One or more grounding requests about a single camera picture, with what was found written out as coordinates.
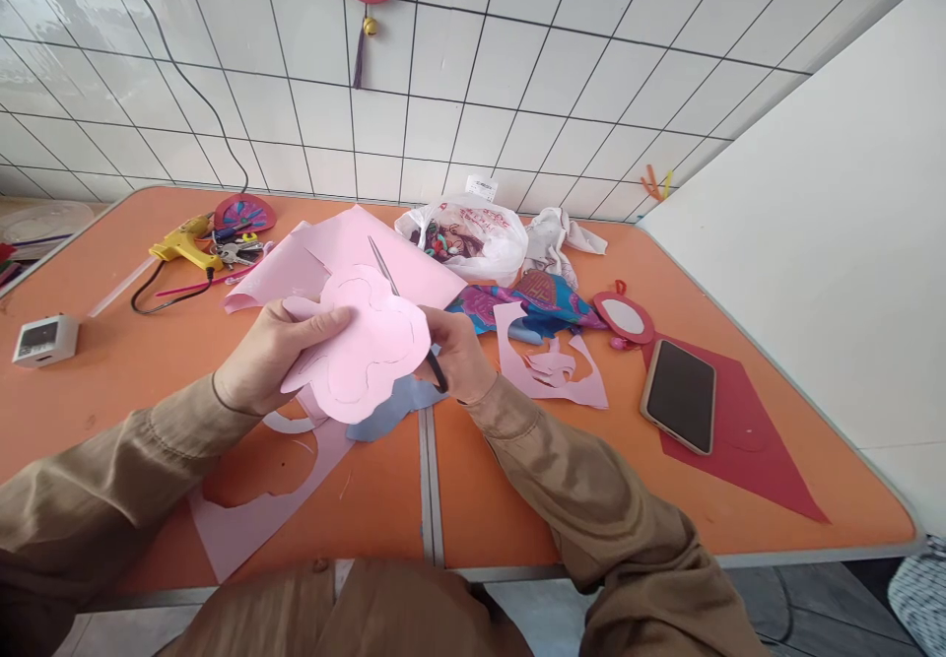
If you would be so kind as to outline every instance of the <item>yellow glue gun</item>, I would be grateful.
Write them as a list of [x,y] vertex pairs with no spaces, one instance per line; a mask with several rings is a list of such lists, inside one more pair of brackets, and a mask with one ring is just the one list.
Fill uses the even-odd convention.
[[164,261],[183,256],[201,270],[207,268],[222,270],[224,262],[220,259],[220,256],[204,253],[194,243],[194,238],[205,236],[210,231],[212,228],[210,218],[212,216],[213,214],[205,214],[181,224],[166,235],[161,243],[155,243],[148,252]]

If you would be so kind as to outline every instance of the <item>keys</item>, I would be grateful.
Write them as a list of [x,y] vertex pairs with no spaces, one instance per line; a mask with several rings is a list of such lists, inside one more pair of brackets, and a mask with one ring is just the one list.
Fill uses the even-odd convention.
[[249,241],[234,241],[232,243],[224,243],[223,245],[215,245],[217,255],[220,256],[220,259],[224,262],[231,270],[234,268],[235,263],[240,265],[250,266],[256,262],[256,258],[263,250],[263,244],[259,240],[249,240]]

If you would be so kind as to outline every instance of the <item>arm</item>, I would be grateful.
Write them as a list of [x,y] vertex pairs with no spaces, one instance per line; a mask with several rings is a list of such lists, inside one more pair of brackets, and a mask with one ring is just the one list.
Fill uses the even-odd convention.
[[562,424],[498,376],[468,319],[426,311],[451,394],[549,523],[575,586],[604,585],[581,654],[768,654],[690,519],[650,494],[606,442]]
[[51,654],[217,458],[291,398],[280,381],[347,324],[333,315],[297,323],[271,302],[216,374],[0,486],[0,644]]

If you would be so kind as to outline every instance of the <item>tassel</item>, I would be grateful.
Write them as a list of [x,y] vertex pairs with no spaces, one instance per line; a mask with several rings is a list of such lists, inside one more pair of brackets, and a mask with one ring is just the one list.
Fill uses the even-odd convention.
[[365,5],[365,18],[362,20],[362,28],[358,32],[358,51],[355,54],[355,80],[352,87],[360,89],[362,87],[362,72],[365,66],[365,37],[377,34],[377,22],[368,16],[368,5]]
[[365,29],[358,30],[358,53],[355,54],[355,81],[352,86],[355,89],[362,87],[362,61],[365,56]]

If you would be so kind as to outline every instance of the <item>brown jacket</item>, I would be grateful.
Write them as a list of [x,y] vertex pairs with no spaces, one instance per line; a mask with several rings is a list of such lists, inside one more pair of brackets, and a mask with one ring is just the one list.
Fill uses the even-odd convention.
[[[582,655],[767,655],[693,523],[600,438],[500,377],[468,407],[512,485],[552,528],[588,611]],[[140,555],[174,505],[258,418],[206,377],[0,487],[0,644],[49,655],[78,610]],[[324,561],[227,585],[163,655],[528,655],[480,586],[359,559],[338,599]]]

